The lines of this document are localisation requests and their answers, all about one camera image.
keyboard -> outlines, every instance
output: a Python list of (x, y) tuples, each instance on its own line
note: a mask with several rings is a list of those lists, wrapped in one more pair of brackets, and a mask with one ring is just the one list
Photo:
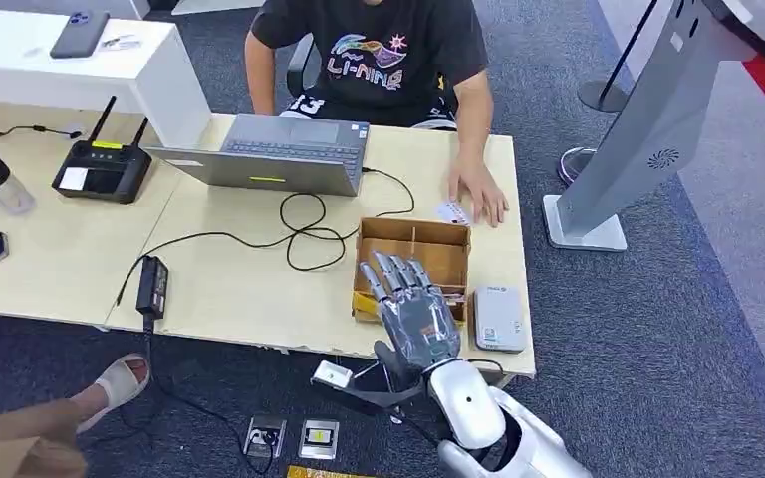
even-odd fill
[(350, 178), (357, 177), (360, 172), (358, 168), (360, 150), (356, 147), (231, 140), (224, 145), (222, 151), (236, 154), (278, 156), (287, 159), (340, 162), (345, 166)]

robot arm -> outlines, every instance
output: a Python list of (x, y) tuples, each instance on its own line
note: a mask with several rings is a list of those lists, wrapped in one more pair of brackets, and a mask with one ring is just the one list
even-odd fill
[(532, 412), (503, 390), (489, 393), (506, 419), (507, 448), (493, 471), (477, 461), (459, 444), (438, 444), (441, 467), (450, 478), (590, 478), (593, 476), (565, 448), (562, 438)]
[[(452, 432), (452, 440), (437, 446), (442, 467), (454, 478), (558, 478), (589, 477), (590, 473), (567, 452), (564, 442), (511, 396), (489, 387), (479, 370), (458, 357), (461, 338), (438, 286), (420, 263), (374, 252), (387, 283), (367, 263), (360, 265), (380, 303), (380, 315), (394, 345), (375, 344), (385, 377), (389, 371), (410, 388), (388, 392), (362, 391), (350, 370), (323, 361), (312, 379), (335, 391), (345, 404), (370, 405), (391, 413), (401, 403), (428, 395), (439, 406)], [(503, 457), (486, 467), (484, 457), (505, 440)]]

laptop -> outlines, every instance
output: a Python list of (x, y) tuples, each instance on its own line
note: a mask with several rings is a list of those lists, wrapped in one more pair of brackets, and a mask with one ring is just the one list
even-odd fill
[(143, 149), (211, 186), (356, 197), (366, 122), (236, 116), (221, 151)]

brown pants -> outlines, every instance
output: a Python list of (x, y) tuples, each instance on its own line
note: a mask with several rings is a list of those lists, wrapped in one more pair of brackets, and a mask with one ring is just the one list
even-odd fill
[(0, 478), (80, 478), (87, 463), (75, 446), (78, 406), (56, 400), (0, 415)]

office chair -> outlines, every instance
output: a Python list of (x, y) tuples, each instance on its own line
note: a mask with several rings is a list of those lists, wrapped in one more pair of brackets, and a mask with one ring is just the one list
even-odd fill
[[(289, 92), (292, 97), (297, 98), (306, 90), (312, 88), (318, 80), (318, 74), (321, 71), (321, 60), (318, 49), (315, 48), (315, 42), (312, 34), (309, 33), (297, 43), (292, 58), (289, 60), (289, 68), (286, 72), (286, 83), (289, 86)], [(453, 88), (448, 85), (443, 78), (438, 78), (438, 88), (441, 90), (441, 97), (450, 106), (455, 115), (458, 110), (459, 102)]]

